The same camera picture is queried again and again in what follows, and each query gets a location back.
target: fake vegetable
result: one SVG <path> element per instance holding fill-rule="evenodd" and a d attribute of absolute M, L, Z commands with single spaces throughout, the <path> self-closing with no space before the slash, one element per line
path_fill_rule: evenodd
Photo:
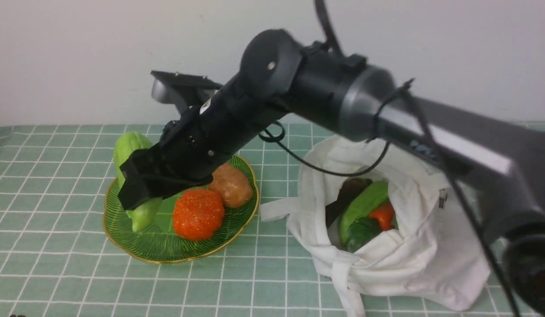
<path fill-rule="evenodd" d="M 116 164 L 116 174 L 118 175 L 118 185 L 120 189 L 124 185 L 125 178 L 120 170 L 120 166 L 130 157 L 133 151 L 150 148 L 151 141 L 138 132 L 124 133 L 114 146 L 114 162 Z M 132 231 L 138 232 L 152 223 L 157 211 L 161 205 L 162 199 L 155 198 L 146 201 L 134 210 L 126 211 L 126 214 L 132 219 Z"/>
<path fill-rule="evenodd" d="M 220 195 L 205 188 L 184 192 L 174 206 L 174 232 L 192 241 L 210 239 L 222 226 L 226 212 Z"/>
<path fill-rule="evenodd" d="M 370 184 L 372 184 L 371 179 L 358 177 L 349 178 L 343 182 L 337 200 L 325 206 L 325 226 L 331 227 L 337 217 L 351 204 L 351 201 L 357 198 Z"/>
<path fill-rule="evenodd" d="M 351 223 L 347 229 L 347 236 L 349 238 L 347 239 L 345 247 L 347 248 L 347 251 L 355 253 L 381 232 L 382 229 L 376 219 L 370 217 L 359 218 Z"/>
<path fill-rule="evenodd" d="M 347 244 L 349 235 L 347 229 L 355 220 L 368 216 L 382 203 L 388 200 L 388 183 L 384 181 L 374 182 L 351 202 L 339 225 L 339 237 L 343 245 Z"/>
<path fill-rule="evenodd" d="M 218 167 L 212 173 L 214 180 L 208 189 L 222 197 L 225 207 L 237 208 L 245 205 L 253 197 L 253 189 L 249 179 L 242 171 L 234 168 L 228 162 Z"/>
<path fill-rule="evenodd" d="M 395 212 L 391 203 L 386 203 L 385 205 L 378 207 L 368 216 L 376 219 L 383 231 L 392 230 L 394 228 L 392 220 L 394 219 Z"/>

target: cucumber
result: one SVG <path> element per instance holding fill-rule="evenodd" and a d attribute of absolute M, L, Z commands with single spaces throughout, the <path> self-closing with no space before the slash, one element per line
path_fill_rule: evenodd
<path fill-rule="evenodd" d="M 347 210 L 341 216 L 339 224 L 339 237 L 341 243 L 346 245 L 349 238 L 348 229 L 359 218 L 368 216 L 373 210 L 388 200 L 388 183 L 378 181 L 370 184 L 357 198 L 355 198 Z"/>
<path fill-rule="evenodd" d="M 138 132 L 124 133 L 120 138 L 118 138 L 118 140 L 116 140 L 116 144 L 114 146 L 114 162 L 116 165 L 116 174 L 118 175 L 118 185 L 120 189 L 125 182 L 120 166 L 126 162 L 126 160 L 128 160 L 128 157 L 130 157 L 133 151 L 150 148 L 152 145 L 153 144 L 151 143 L 150 139 Z M 128 217 L 132 219 L 133 232 L 143 230 L 153 222 L 161 202 L 161 198 L 150 199 L 136 209 L 126 211 Z"/>

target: table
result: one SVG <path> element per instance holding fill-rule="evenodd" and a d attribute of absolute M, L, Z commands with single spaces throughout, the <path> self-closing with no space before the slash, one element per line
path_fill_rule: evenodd
<path fill-rule="evenodd" d="M 545 122 L 521 123 L 545 130 Z M 303 156 L 331 135 L 286 125 L 285 144 Z M 114 142 L 136 131 L 157 141 L 160 125 L 0 128 L 0 317 L 344 317 L 331 281 L 285 221 L 258 216 L 228 247 L 178 265 L 133 259 L 102 229 L 104 194 L 116 172 Z M 256 138 L 239 155 L 256 172 L 262 203 L 297 195 L 299 164 Z M 494 245 L 496 251 L 501 243 Z M 457 317 L 410 297 L 363 296 L 369 317 Z M 522 311 L 532 311 L 522 304 Z M 508 316 L 490 278 L 466 317 Z"/>

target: orange bell pepper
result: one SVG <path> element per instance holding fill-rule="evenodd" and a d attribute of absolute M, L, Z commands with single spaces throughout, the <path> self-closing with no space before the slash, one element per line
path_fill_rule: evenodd
<path fill-rule="evenodd" d="M 369 215 L 370 218 L 377 219 L 380 225 L 380 228 L 383 231 L 392 230 L 394 226 L 392 225 L 392 219 L 395 216 L 394 208 L 391 203 L 387 203 L 373 210 Z"/>

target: fruit basket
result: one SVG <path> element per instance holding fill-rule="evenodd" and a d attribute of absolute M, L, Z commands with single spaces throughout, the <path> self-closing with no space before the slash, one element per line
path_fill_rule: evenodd
<path fill-rule="evenodd" d="M 260 197 L 256 178 L 251 166 L 239 156 L 229 163 L 241 170 L 248 178 L 253 197 L 238 208 L 226 208 L 222 226 L 210 239 L 189 241 L 177 236 L 173 230 L 172 212 L 174 203 L 182 195 L 163 200 L 155 221 L 145 229 L 132 232 L 132 220 L 128 218 L 118 200 L 118 181 L 110 185 L 105 198 L 102 223 L 110 241 L 134 258 L 149 263 L 180 263 L 206 257 L 233 241 L 250 223 L 255 215 Z"/>

